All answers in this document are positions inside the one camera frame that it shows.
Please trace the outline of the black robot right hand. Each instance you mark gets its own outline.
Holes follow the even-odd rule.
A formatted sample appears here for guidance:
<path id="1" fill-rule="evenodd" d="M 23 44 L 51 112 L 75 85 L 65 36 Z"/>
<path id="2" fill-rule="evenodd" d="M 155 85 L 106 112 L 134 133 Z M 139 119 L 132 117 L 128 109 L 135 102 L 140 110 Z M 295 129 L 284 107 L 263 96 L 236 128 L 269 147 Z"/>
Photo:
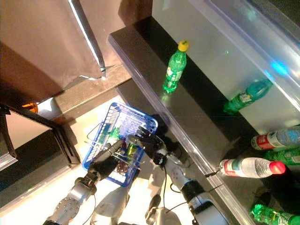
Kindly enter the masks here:
<path id="1" fill-rule="evenodd" d="M 139 126 L 135 135 L 128 135 L 134 145 L 141 147 L 154 164 L 164 167 L 167 161 L 167 148 L 157 135 Z"/>

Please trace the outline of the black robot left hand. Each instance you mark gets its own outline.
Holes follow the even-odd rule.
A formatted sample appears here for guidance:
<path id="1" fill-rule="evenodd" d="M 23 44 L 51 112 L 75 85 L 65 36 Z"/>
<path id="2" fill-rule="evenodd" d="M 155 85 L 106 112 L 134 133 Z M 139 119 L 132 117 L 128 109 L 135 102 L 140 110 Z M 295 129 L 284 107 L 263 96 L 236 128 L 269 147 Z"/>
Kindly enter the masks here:
<path id="1" fill-rule="evenodd" d="M 87 175 L 93 181 L 100 181 L 107 178 L 119 163 L 119 159 L 114 154 L 121 148 L 124 141 L 119 139 L 106 150 L 100 151 L 91 162 Z"/>

